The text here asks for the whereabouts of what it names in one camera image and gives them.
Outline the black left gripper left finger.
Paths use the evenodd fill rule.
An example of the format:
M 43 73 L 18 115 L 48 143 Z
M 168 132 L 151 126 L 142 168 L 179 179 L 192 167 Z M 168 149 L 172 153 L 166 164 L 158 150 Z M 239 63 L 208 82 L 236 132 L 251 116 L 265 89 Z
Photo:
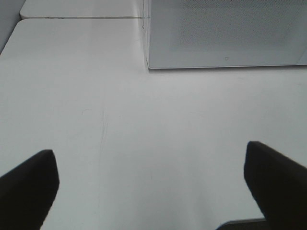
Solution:
M 0 178 L 0 228 L 41 229 L 59 189 L 54 152 L 42 150 Z

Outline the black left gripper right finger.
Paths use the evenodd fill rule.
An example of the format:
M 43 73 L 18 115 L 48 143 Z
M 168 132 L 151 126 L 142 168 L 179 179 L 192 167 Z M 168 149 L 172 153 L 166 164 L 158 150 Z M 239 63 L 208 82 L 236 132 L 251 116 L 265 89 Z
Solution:
M 307 228 L 306 167 L 259 141 L 250 141 L 244 179 L 272 230 Z

